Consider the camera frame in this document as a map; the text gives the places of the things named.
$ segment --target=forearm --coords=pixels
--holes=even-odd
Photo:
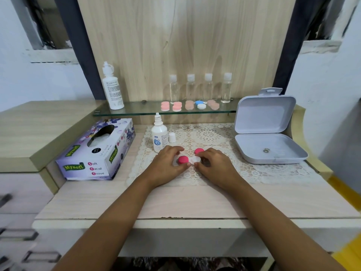
[[[110,270],[150,192],[145,179],[137,178],[53,270]]]
[[[345,270],[281,211],[240,178],[234,197],[282,270]]]

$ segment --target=storage box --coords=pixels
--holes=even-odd
[[[292,96],[279,95],[281,88],[261,89],[258,96],[242,98],[237,106],[235,139],[244,159],[253,164],[294,164],[308,153],[290,137],[286,129],[296,105]]]
[[[111,180],[134,137],[132,119],[102,120],[71,145],[56,162],[67,180]]]

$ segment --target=open plastic case lid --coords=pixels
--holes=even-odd
[[[239,134],[280,133],[291,119],[296,105],[292,96],[279,95],[282,88],[260,90],[258,96],[242,98],[237,106],[235,131]]]

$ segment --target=person's right hand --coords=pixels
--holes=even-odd
[[[243,180],[234,168],[229,157],[220,150],[209,148],[199,152],[196,156],[208,159],[210,167],[206,167],[202,163],[195,163],[195,168],[222,189],[229,191],[229,189],[232,189],[237,183]]]

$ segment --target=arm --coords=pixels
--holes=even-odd
[[[326,251],[281,211],[260,195],[235,170],[221,151],[210,148],[197,154],[210,167],[195,167],[238,203],[264,244],[284,271],[345,271]]]
[[[148,168],[61,258],[53,271],[109,271],[149,193],[190,166],[190,163],[172,165],[174,156],[183,150],[183,147],[169,145],[161,150]]]

